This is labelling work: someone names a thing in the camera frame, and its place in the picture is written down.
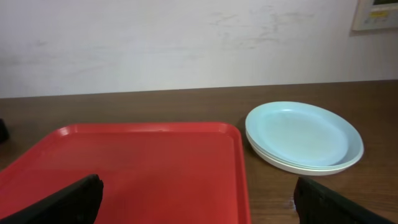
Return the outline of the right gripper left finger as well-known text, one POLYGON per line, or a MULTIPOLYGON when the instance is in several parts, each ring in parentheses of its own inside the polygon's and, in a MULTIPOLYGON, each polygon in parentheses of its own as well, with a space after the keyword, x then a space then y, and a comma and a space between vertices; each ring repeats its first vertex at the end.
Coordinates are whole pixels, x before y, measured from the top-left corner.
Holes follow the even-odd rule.
POLYGON ((104 183, 88 175, 48 197, 1 219, 1 224, 94 224, 104 183))

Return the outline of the white plate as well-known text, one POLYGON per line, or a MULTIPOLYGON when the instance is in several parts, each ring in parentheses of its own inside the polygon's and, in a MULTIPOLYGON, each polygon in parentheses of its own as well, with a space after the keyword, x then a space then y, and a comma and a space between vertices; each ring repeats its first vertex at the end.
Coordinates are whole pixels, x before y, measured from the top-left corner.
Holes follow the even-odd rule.
POLYGON ((288 162, 284 162, 282 159, 278 159, 272 155, 269 155, 265 152, 261 151, 261 148, 259 147, 258 144, 254 142, 254 140, 250 136, 246 136, 251 147, 253 148, 254 152, 263 160, 265 160, 267 163, 270 165, 282 169, 287 172, 291 172, 294 174, 300 174, 300 175, 309 175, 309 176, 323 176, 323 175, 332 175, 332 174, 337 174, 339 172, 343 172, 346 169, 349 169, 350 167, 354 166, 357 164, 361 158, 361 154, 357 159, 354 159, 353 161, 348 162, 346 165, 337 165, 336 167, 321 167, 321 168, 314 168, 314 167, 304 167, 300 165, 293 165, 288 162))

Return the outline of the light blue plate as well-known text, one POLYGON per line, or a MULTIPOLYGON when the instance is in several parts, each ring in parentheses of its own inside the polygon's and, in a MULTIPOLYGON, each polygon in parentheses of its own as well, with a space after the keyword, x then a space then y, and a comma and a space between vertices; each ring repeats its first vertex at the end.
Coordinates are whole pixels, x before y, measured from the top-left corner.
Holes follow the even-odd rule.
POLYGON ((267 152, 310 166, 354 158, 361 135, 341 116, 306 103, 275 101, 257 106, 245 120, 250 137, 267 152))

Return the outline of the mint green plate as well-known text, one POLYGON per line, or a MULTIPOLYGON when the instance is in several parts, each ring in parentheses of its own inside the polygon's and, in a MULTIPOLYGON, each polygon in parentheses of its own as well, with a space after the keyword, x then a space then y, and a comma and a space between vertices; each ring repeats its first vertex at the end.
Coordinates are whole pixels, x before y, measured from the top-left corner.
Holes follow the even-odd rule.
MULTIPOLYGON (((267 154, 269 154, 269 155, 272 155, 272 156, 274 156, 274 157, 276 157, 276 158, 278 158, 278 159, 282 159, 282 158, 279 157, 279 156, 275 156, 275 155, 273 155, 272 153, 267 152, 267 151, 266 151, 265 149, 263 149, 261 146, 259 146, 259 147, 261 148, 261 151, 262 151, 262 152, 265 152, 265 153, 267 153, 267 154)), ((350 151, 351 151, 351 150, 348 149, 346 155, 344 156, 344 158, 343 158, 342 160, 340 160, 338 163, 333 164, 333 165, 330 165, 330 166, 310 166, 310 165, 302 165, 302 164, 297 163, 297 162, 292 162, 292 161, 289 161, 289 160, 287 160, 287 159, 282 159, 282 160, 283 160, 284 162, 288 162, 288 163, 291 163, 291 164, 293 164, 293 165, 300 165, 300 166, 304 166, 304 167, 314 167, 314 168, 321 168, 321 167, 326 168, 326 167, 336 167, 337 165, 346 165, 348 162, 353 161, 354 159, 357 159, 361 154, 364 155, 364 144, 363 144, 363 141, 362 141, 361 138, 360 138, 360 141, 359 141, 358 152, 355 152, 354 158, 353 158, 353 159, 350 159, 350 160, 348 160, 348 161, 346 161, 346 162, 342 162, 344 159, 347 158, 347 155, 350 153, 350 151)))

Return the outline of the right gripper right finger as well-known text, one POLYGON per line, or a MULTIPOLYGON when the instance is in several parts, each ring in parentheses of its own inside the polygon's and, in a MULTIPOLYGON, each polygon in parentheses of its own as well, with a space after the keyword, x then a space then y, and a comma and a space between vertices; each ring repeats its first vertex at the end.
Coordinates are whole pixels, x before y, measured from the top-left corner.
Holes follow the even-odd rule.
POLYGON ((300 224, 393 224, 307 177, 297 180, 294 204, 300 224))

